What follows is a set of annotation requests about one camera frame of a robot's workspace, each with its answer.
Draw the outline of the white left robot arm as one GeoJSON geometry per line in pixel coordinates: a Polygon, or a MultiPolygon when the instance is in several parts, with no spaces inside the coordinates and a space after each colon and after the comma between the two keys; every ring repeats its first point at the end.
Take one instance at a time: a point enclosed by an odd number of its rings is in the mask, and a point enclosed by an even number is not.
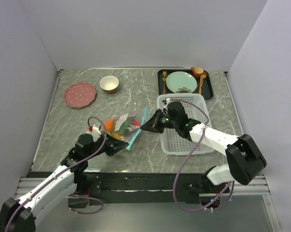
{"type": "Polygon", "coordinates": [[[108,134],[96,139],[91,134],[79,136],[75,147],[61,164],[39,185],[18,199],[7,199],[0,211],[0,232],[33,232],[36,226],[64,198],[79,198],[86,190],[83,174],[88,160],[105,153],[113,156],[126,148],[127,142],[108,134]]]}

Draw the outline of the clear zip top bag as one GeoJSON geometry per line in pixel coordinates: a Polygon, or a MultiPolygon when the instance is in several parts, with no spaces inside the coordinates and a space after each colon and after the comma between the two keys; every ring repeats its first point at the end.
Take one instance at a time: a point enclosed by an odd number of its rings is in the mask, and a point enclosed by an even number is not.
{"type": "Polygon", "coordinates": [[[127,142],[127,150],[130,150],[134,141],[141,132],[140,127],[149,117],[147,107],[140,110],[122,114],[105,121],[107,133],[115,139],[127,142]]]}

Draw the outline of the red toy chili pepper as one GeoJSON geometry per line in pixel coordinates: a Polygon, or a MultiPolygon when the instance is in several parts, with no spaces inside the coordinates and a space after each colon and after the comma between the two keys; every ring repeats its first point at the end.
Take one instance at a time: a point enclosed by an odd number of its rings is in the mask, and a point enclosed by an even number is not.
{"type": "Polygon", "coordinates": [[[141,123],[136,119],[133,119],[132,121],[130,121],[128,125],[129,125],[129,128],[133,130],[141,127],[141,123]]]}

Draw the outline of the yellow toy lemon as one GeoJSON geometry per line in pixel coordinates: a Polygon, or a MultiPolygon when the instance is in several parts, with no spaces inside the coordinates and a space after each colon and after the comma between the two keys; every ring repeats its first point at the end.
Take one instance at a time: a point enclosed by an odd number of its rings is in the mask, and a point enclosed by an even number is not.
{"type": "Polygon", "coordinates": [[[116,132],[116,131],[114,131],[113,133],[112,133],[112,137],[114,137],[115,139],[118,139],[118,140],[122,140],[122,139],[124,139],[124,137],[123,136],[121,136],[118,132],[116,132]]]}

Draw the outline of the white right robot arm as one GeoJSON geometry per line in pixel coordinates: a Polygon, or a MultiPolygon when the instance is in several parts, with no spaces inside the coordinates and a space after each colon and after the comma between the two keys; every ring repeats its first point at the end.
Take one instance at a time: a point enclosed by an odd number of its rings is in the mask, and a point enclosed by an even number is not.
{"type": "Polygon", "coordinates": [[[182,104],[181,101],[171,101],[163,110],[156,110],[140,128],[153,133],[174,129],[181,138],[223,154],[227,164],[212,167],[203,174],[202,187],[206,192],[214,192],[220,184],[232,181],[248,185],[267,166],[251,136],[230,135],[210,128],[206,123],[188,117],[182,104]]]}

